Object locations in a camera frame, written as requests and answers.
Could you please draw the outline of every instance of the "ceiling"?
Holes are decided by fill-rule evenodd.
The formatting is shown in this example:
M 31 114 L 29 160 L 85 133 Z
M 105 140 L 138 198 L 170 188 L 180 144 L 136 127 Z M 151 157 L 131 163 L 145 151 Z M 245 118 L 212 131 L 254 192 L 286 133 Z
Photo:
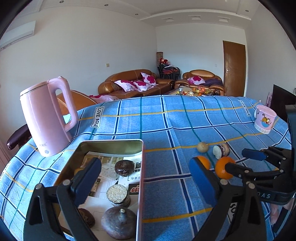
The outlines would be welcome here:
M 246 28 L 257 0 L 33 0 L 18 16 L 52 7 L 96 7 L 123 13 L 152 26 L 216 23 Z

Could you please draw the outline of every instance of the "ceiling light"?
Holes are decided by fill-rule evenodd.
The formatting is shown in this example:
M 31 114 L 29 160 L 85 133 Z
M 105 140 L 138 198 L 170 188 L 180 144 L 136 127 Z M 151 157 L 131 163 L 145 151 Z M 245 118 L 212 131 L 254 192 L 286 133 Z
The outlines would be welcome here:
M 201 20 L 200 15 L 189 15 L 189 17 L 191 17 L 191 20 Z
M 173 22 L 174 21 L 173 18 L 163 18 L 163 20 L 166 20 L 166 22 Z
M 228 23 L 230 18 L 226 18 L 226 17 L 218 17 L 220 22 L 225 22 Z

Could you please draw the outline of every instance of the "blue plaid tablecloth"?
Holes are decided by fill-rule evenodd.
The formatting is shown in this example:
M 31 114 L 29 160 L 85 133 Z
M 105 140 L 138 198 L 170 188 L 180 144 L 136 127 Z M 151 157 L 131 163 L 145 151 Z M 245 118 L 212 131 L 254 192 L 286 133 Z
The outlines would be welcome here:
M 52 157 L 40 155 L 31 139 L 11 159 L 0 182 L 0 215 L 11 233 L 23 240 L 23 226 L 33 189 L 37 183 L 52 186 L 69 157 L 84 140 L 142 139 L 146 149 L 144 183 L 144 241 L 191 241 L 212 207 L 203 197 L 190 175 L 189 160 L 197 155 L 216 159 L 213 146 L 227 142 L 230 156 L 239 165 L 254 171 L 273 170 L 267 162 L 244 159 L 244 148 L 279 146 L 291 149 L 287 124 L 276 117 L 270 134 L 254 128 L 254 111 L 258 103 L 245 97 L 148 96 L 93 105 L 78 111 L 79 122 L 70 130 L 72 141 L 65 150 Z M 100 128 L 91 127 L 96 107 L 103 106 Z M 206 142 L 210 149 L 200 154 L 196 145 Z M 235 177 L 231 183 L 239 184 Z M 268 240 L 273 240 L 270 207 L 262 203 Z M 226 218 L 218 237 L 229 227 Z

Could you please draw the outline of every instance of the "screw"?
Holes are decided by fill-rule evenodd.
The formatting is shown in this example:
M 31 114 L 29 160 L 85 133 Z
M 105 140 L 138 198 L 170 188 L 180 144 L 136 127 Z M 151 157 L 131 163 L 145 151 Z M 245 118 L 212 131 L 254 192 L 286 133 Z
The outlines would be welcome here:
M 35 188 L 38 190 L 38 189 L 40 189 L 40 188 L 42 188 L 42 184 L 41 183 L 38 183 L 36 186 L 35 186 Z
M 228 184 L 228 181 L 226 179 L 221 179 L 220 183 L 225 186 Z
M 66 179 L 65 181 L 63 181 L 64 186 L 68 186 L 70 183 L 71 181 L 69 179 Z
M 249 186 L 249 188 L 251 188 L 251 189 L 254 189 L 254 188 L 255 188 L 254 183 L 249 183 L 248 186 Z

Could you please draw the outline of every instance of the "newspaper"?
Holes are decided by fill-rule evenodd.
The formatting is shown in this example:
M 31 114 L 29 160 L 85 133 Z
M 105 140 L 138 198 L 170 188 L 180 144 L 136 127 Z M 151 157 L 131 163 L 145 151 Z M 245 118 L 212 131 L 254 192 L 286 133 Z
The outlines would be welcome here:
M 113 207 L 112 203 L 107 199 L 106 192 L 108 188 L 114 184 L 121 184 L 125 186 L 131 194 L 131 204 L 129 209 L 131 209 L 137 215 L 142 152 L 133 155 L 88 152 L 84 156 L 81 167 L 85 168 L 93 157 L 97 157 L 101 160 L 102 170 L 85 203 L 80 205 L 78 208 L 87 209 L 94 216 L 96 223 L 95 226 L 91 228 L 91 230 L 100 241 L 115 241 L 115 239 L 111 238 L 101 226 L 101 218 L 104 212 Z M 120 160 L 130 160 L 134 162 L 134 172 L 131 175 L 122 177 L 116 174 L 115 164 Z M 60 225 L 69 230 L 69 226 L 62 212 L 60 213 L 58 219 Z

